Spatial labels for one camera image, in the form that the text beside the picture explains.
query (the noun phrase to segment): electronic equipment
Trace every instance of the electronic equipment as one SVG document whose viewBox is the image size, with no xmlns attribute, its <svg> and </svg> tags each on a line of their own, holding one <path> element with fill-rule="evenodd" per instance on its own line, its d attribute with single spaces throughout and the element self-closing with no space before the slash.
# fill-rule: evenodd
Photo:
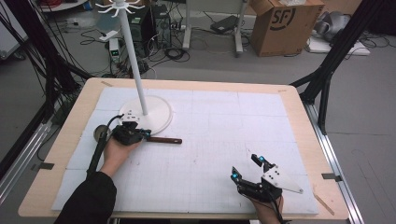
<svg viewBox="0 0 396 224">
<path fill-rule="evenodd" d="M 333 42 L 333 39 L 339 36 L 347 26 L 349 20 L 349 16 L 339 11 L 325 12 L 318 18 L 314 30 L 318 35 L 323 35 L 326 41 Z"/>
<path fill-rule="evenodd" d="M 154 16 L 155 30 L 157 32 L 157 48 L 167 49 L 172 47 L 171 37 L 171 18 L 168 14 L 166 5 L 152 6 L 152 13 Z"/>
<path fill-rule="evenodd" d="M 131 36 L 134 41 L 134 52 L 136 56 L 145 58 L 149 56 L 150 39 L 155 36 L 152 14 L 149 7 L 140 9 L 131 8 L 133 14 L 128 14 L 128 22 Z"/>
<path fill-rule="evenodd" d="M 235 16 L 229 16 L 224 20 L 215 22 L 210 25 L 210 29 L 216 31 L 216 33 L 224 34 L 227 31 L 233 30 L 238 24 L 238 18 Z"/>
<path fill-rule="evenodd" d="M 120 61 L 120 44 L 117 38 L 109 39 L 108 50 L 110 51 L 111 60 L 114 63 L 118 63 Z"/>
</svg>

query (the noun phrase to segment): gray floor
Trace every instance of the gray floor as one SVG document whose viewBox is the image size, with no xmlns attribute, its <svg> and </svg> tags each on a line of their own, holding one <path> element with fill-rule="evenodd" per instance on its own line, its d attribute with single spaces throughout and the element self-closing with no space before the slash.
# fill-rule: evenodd
<svg viewBox="0 0 396 224">
<path fill-rule="evenodd" d="M 209 22 L 202 14 L 197 14 L 196 20 Z M 244 27 L 252 28 L 253 22 L 247 19 Z M 79 33 L 64 34 L 70 51 L 88 71 L 103 70 L 107 65 L 103 45 L 81 46 L 79 42 L 84 38 Z M 193 32 L 192 36 L 188 62 L 161 63 L 154 67 L 155 73 L 150 70 L 144 77 L 289 84 L 315 71 L 326 56 L 304 51 L 295 57 L 259 58 L 247 47 L 241 58 L 235 58 L 227 53 L 233 50 L 232 38 L 201 32 Z M 396 45 L 395 37 L 389 39 Z M 327 131 L 365 223 L 396 223 L 396 119 L 393 118 L 396 114 L 396 48 L 370 51 L 370 56 L 352 56 L 337 69 L 332 79 Z M 28 61 L 2 62 L 0 87 L 0 158 L 3 158 L 44 98 Z M 40 155 L 45 156 L 50 144 L 43 147 Z M 21 200 L 35 178 L 36 171 L 30 169 L 35 163 L 38 163 L 36 158 L 1 205 L 1 223 L 53 222 L 53 218 L 18 216 Z"/>
</svg>

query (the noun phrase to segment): cardboard box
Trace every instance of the cardboard box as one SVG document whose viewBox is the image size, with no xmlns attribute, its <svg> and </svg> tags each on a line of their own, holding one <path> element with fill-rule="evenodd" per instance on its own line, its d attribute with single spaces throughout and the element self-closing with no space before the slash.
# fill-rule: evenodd
<svg viewBox="0 0 396 224">
<path fill-rule="evenodd" d="M 135 2 L 136 0 L 126 0 L 126 2 Z M 137 6 L 149 6 L 150 0 L 140 0 L 140 2 L 136 3 L 135 5 Z M 109 0 L 103 0 L 103 5 L 108 6 L 111 5 L 112 3 Z"/>
<path fill-rule="evenodd" d="M 250 0 L 257 13 L 251 46 L 258 56 L 301 53 L 323 9 L 320 0 L 286 7 L 278 0 Z"/>
</svg>

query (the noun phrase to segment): metal frame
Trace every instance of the metal frame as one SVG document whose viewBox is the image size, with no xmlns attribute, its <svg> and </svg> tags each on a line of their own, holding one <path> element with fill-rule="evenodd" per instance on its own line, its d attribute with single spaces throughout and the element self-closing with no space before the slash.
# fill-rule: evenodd
<svg viewBox="0 0 396 224">
<path fill-rule="evenodd" d="M 341 170 L 340 163 L 335 156 L 334 150 L 332 149 L 332 144 L 330 143 L 329 137 L 322 133 L 319 125 L 318 125 L 318 111 L 314 105 L 304 104 L 304 108 L 306 114 L 308 115 L 312 127 L 314 128 L 315 134 L 320 143 L 320 147 L 323 150 L 323 154 L 326 157 L 327 162 L 330 164 L 332 171 L 335 176 L 340 176 L 341 181 L 338 181 L 338 187 L 341 190 L 341 193 L 344 196 L 344 200 L 346 201 L 346 206 L 349 211 L 349 221 L 353 224 L 363 224 L 364 221 L 361 217 L 361 212 L 359 211 L 358 205 L 353 198 L 352 192 L 347 184 L 347 181 L 344 177 L 343 171 Z"/>
<path fill-rule="evenodd" d="M 17 183 L 27 165 L 37 153 L 52 126 L 49 120 L 47 123 L 40 123 L 29 142 L 23 148 L 18 158 L 12 163 L 5 176 L 0 181 L 0 206 Z"/>
<path fill-rule="evenodd" d="M 190 11 L 191 11 L 191 5 L 194 0 L 186 0 L 186 30 L 184 31 L 184 38 L 183 38 L 183 49 L 189 49 L 190 48 L 190 39 L 191 39 L 191 22 L 190 22 Z M 241 7 L 239 8 L 239 11 L 231 12 L 228 10 L 228 8 L 225 11 L 219 10 L 219 12 L 226 12 L 226 13 L 239 13 L 239 20 L 238 20 L 238 25 L 234 29 L 234 39 L 235 39 L 235 50 L 236 50 L 236 57 L 239 57 L 242 52 L 244 51 L 242 47 L 242 37 L 241 37 L 241 28 L 242 28 L 242 20 L 244 19 L 245 16 L 245 10 L 248 6 L 248 0 L 233 0 L 233 1 L 241 1 Z M 213 1 L 211 4 L 217 4 L 221 5 L 220 3 Z"/>
<path fill-rule="evenodd" d="M 326 134 L 326 112 L 332 75 L 348 55 L 350 49 L 352 49 L 365 28 L 380 11 L 384 2 L 384 0 L 362 0 L 358 9 L 353 14 L 353 17 L 335 41 L 332 49 L 323 60 L 320 67 L 310 75 L 300 78 L 290 84 L 291 86 L 299 87 L 309 82 L 305 91 L 300 94 L 301 100 L 306 104 L 312 105 L 321 92 L 318 126 L 323 134 Z"/>
</svg>

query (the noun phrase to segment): cable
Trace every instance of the cable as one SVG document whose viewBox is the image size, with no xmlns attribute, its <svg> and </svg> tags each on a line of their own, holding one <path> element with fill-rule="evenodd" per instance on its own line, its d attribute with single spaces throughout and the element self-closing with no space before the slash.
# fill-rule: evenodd
<svg viewBox="0 0 396 224">
<path fill-rule="evenodd" d="M 53 19 L 55 20 L 55 25 L 56 25 L 58 31 L 60 31 L 59 26 L 58 26 L 58 22 L 56 21 L 56 17 L 53 17 Z M 52 28 L 50 27 L 49 22 L 48 22 L 47 20 L 43 20 L 43 21 L 48 25 L 49 29 L 52 31 L 52 33 L 54 34 L 54 36 L 57 36 L 57 35 L 53 32 Z M 64 37 L 63 37 L 62 35 L 61 35 L 61 38 L 62 38 L 63 44 L 65 45 Z M 55 39 L 56 39 L 56 41 L 58 42 L 58 44 L 61 46 L 61 45 L 62 45 L 62 42 L 61 42 L 58 38 L 55 38 Z M 63 49 L 63 48 L 61 48 L 61 52 L 62 52 L 62 54 L 64 55 L 64 59 L 67 61 L 67 58 L 66 58 L 66 55 L 64 54 L 64 49 Z"/>
<path fill-rule="evenodd" d="M 209 30 L 202 29 L 202 28 L 200 28 L 200 27 L 193 27 L 192 29 L 199 30 L 199 31 L 203 31 L 203 32 L 207 32 L 207 33 L 210 33 L 211 35 L 214 35 L 214 36 L 216 36 L 216 37 L 221 37 L 221 38 L 233 38 L 233 35 L 230 35 L 230 34 L 223 34 L 223 35 L 221 35 L 221 34 L 217 34 L 217 33 L 215 33 L 215 32 L 209 31 Z M 244 36 L 244 37 L 247 38 L 247 41 L 248 41 L 247 43 L 245 43 L 245 46 L 244 46 L 244 47 L 246 47 L 246 46 L 248 46 L 248 44 L 249 44 L 250 42 L 249 42 L 247 36 Z M 232 50 L 227 50 L 227 51 L 213 51 L 213 50 L 209 50 L 209 49 L 208 49 L 208 48 L 209 48 L 209 45 L 208 45 L 207 42 L 206 42 L 205 36 L 204 36 L 204 37 L 200 37 L 200 36 L 198 36 L 198 35 L 195 35 L 195 36 L 192 36 L 192 37 L 191 37 L 191 40 L 193 40 L 193 39 L 199 39 L 199 40 L 201 40 L 201 41 L 205 44 L 205 51 L 206 51 L 206 52 L 209 52 L 209 53 L 212 53 L 212 54 L 228 54 L 228 53 L 233 53 Z"/>
<path fill-rule="evenodd" d="M 55 132 L 53 132 L 53 134 L 52 134 L 49 138 L 47 138 L 45 141 L 43 141 L 43 143 L 41 143 L 40 147 L 38 147 L 38 149 L 37 149 L 35 155 L 37 156 L 37 158 L 38 158 L 40 161 L 44 161 L 44 159 L 42 159 L 42 158 L 40 157 L 40 150 L 41 150 L 41 148 L 42 148 L 44 145 L 46 145 L 46 144 L 48 143 L 48 141 L 53 137 L 53 135 L 55 135 L 59 130 L 61 130 L 61 126 L 58 126 L 58 128 L 56 128 Z"/>
<path fill-rule="evenodd" d="M 282 203 L 283 196 L 280 196 L 279 203 L 277 203 L 276 200 L 274 199 L 273 195 L 272 195 L 269 191 L 266 190 L 265 193 L 267 193 L 267 195 L 269 196 L 269 198 L 270 198 L 270 200 L 271 200 L 270 204 L 272 205 L 272 207 L 268 206 L 268 205 L 265 204 L 265 203 L 262 203 L 262 202 L 260 202 L 260 201 L 257 201 L 256 199 L 250 198 L 250 197 L 248 197 L 246 194 L 241 194 L 241 195 L 244 196 L 245 198 L 247 198 L 247 199 L 249 199 L 249 200 L 255 202 L 255 203 L 258 203 L 258 204 L 260 204 L 260 205 L 262 205 L 262 206 L 264 206 L 264 207 L 267 207 L 267 208 L 269 208 L 269 209 L 274 210 L 274 212 L 276 213 L 276 218 L 278 219 L 278 221 L 279 221 L 281 224 L 286 224 L 286 223 L 288 223 L 288 221 L 285 221 L 285 220 L 283 219 L 282 214 L 281 214 L 280 209 L 279 209 L 279 205 Z"/>
<path fill-rule="evenodd" d="M 37 8 L 37 7 L 34 7 L 34 3 L 32 3 L 31 0 L 29 0 L 29 1 L 30 1 L 30 4 L 31 4 L 32 8 L 35 8 L 35 10 L 37 11 L 37 15 L 39 15 L 39 16 L 41 17 L 41 20 L 44 21 L 44 22 L 48 25 L 49 29 L 50 29 L 50 30 L 52 31 L 52 33 L 54 34 L 54 31 L 52 30 L 52 27 L 50 26 L 50 23 L 47 21 L 47 18 L 45 18 L 45 17 L 43 16 L 44 13 L 43 13 L 42 7 L 40 8 L 41 11 L 38 11 L 38 8 Z M 54 34 L 55 40 L 57 41 L 57 43 L 59 44 L 60 47 L 62 47 L 62 48 L 64 48 L 64 49 L 66 50 L 66 52 L 67 52 L 69 58 L 71 59 L 72 64 L 73 64 L 74 66 L 76 66 L 76 65 L 75 65 L 75 63 L 76 63 L 76 64 L 82 69 L 82 71 L 84 71 L 84 72 L 86 72 L 86 73 L 88 74 L 87 70 L 85 70 L 85 69 L 82 67 L 82 65 L 74 58 L 74 56 L 73 56 L 73 55 L 70 53 L 70 51 L 68 50 L 67 45 L 66 45 L 66 43 L 65 43 L 65 41 L 64 41 L 64 37 L 63 37 L 63 35 L 62 35 L 62 32 L 60 32 L 58 35 Z"/>
<path fill-rule="evenodd" d="M 53 102 L 55 102 L 55 99 L 58 98 L 59 94 L 63 94 L 66 99 L 70 99 L 70 96 L 67 95 L 67 93 L 69 92 L 74 94 L 73 91 L 78 91 L 79 84 L 77 84 L 77 82 L 72 78 L 68 69 L 63 69 L 64 64 L 62 63 L 59 53 L 57 53 L 57 50 L 53 45 L 49 44 L 49 42 L 51 42 L 49 36 L 47 35 L 46 37 L 43 35 L 43 33 L 46 33 L 46 29 L 42 26 L 37 14 L 32 10 L 32 8 L 35 8 L 32 6 L 32 1 L 24 4 L 16 4 L 8 1 L 7 4 L 15 17 L 18 18 L 22 25 L 24 25 L 23 29 L 26 34 L 29 34 L 29 37 L 31 37 L 30 40 L 34 42 L 33 44 L 35 48 L 23 40 L 15 29 L 13 29 L 10 22 L 4 22 L 5 27 L 21 44 L 21 47 L 24 49 L 27 57 L 33 65 L 33 68 L 35 69 L 40 86 L 46 94 L 46 119 L 48 119 L 50 114 L 54 113 Z M 30 26 L 25 25 L 28 21 L 31 21 L 31 23 L 29 23 Z M 52 30 L 52 25 L 50 25 L 46 20 L 44 21 Z M 58 23 L 55 23 L 55 25 L 58 30 L 62 30 L 59 28 Z M 47 80 L 45 88 L 41 83 L 41 78 L 38 76 L 42 76 Z"/>
<path fill-rule="evenodd" d="M 212 23 L 216 23 L 212 17 L 210 17 L 209 15 L 207 15 L 207 13 L 204 11 L 204 14 L 212 21 Z"/>
<path fill-rule="evenodd" d="M 242 32 L 241 32 L 241 37 L 242 37 L 242 38 L 245 38 L 245 39 L 247 40 L 246 43 L 242 43 L 242 47 L 248 47 L 248 46 L 250 45 L 250 39 L 249 39 L 249 37 L 248 37 L 246 34 L 242 33 Z"/>
<path fill-rule="evenodd" d="M 346 57 L 344 58 L 344 60 L 349 60 L 349 59 L 352 57 L 353 53 L 354 53 L 356 50 L 358 50 L 358 49 L 365 49 L 365 48 L 357 48 L 357 49 L 354 49 L 352 52 L 350 52 L 350 53 L 348 53 L 348 54 L 346 55 Z"/>
<path fill-rule="evenodd" d="M 173 37 L 173 39 L 177 40 L 178 45 L 176 45 L 175 43 L 172 43 L 172 45 L 174 48 L 177 48 L 177 49 L 182 48 L 183 44 L 182 44 L 181 40 L 178 39 L 178 34 L 176 34 L 176 33 L 177 33 L 177 30 L 173 30 L 171 36 Z"/>
<path fill-rule="evenodd" d="M 180 60 L 185 53 L 187 53 L 186 50 L 184 49 L 166 49 L 164 51 L 165 56 L 168 57 L 170 60 L 176 61 L 176 60 Z"/>
<path fill-rule="evenodd" d="M 98 29 L 89 30 L 89 31 L 86 31 L 86 32 L 83 32 L 83 33 L 80 34 L 81 36 L 87 37 L 88 39 L 79 42 L 79 44 L 80 44 L 80 45 L 90 45 L 90 44 L 93 43 L 93 42 L 98 42 L 98 43 L 103 44 L 104 42 L 96 40 L 95 37 L 92 37 L 92 36 L 89 36 L 89 35 L 85 35 L 85 34 L 87 34 L 87 33 L 91 33 L 91 32 L 94 32 L 94 31 L 99 32 L 102 36 L 106 36 L 105 33 L 99 31 Z"/>
<path fill-rule="evenodd" d="M 179 26 L 181 26 L 181 22 L 183 21 L 184 18 L 183 18 L 183 15 L 180 13 L 180 10 L 178 9 L 178 6 L 180 5 L 180 3 L 175 3 L 174 7 L 173 7 L 173 4 L 174 4 L 174 2 L 168 3 L 169 10 L 168 10 L 167 13 L 169 14 L 169 16 L 171 16 L 171 12 L 173 13 L 175 9 L 177 10 L 178 15 L 180 16 L 179 22 L 177 22 L 175 20 L 175 17 L 173 15 L 171 16 L 171 19 L 172 19 L 172 21 L 176 22 L 177 23 L 177 27 L 179 27 Z"/>
</svg>

